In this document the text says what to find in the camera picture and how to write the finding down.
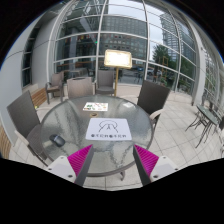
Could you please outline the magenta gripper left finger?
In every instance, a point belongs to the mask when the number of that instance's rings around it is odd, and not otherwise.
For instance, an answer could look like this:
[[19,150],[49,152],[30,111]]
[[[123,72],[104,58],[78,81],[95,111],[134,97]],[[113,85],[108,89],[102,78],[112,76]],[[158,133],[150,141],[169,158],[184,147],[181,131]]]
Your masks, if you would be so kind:
[[93,154],[93,146],[86,146],[68,157],[59,156],[46,170],[69,182],[82,186],[85,182]]

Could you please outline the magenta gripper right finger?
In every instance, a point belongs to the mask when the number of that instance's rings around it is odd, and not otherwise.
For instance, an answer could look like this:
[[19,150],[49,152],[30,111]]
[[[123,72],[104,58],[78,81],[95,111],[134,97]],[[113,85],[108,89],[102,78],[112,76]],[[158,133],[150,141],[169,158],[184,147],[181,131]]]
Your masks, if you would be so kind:
[[167,156],[157,156],[138,145],[133,147],[133,156],[143,186],[178,171]]

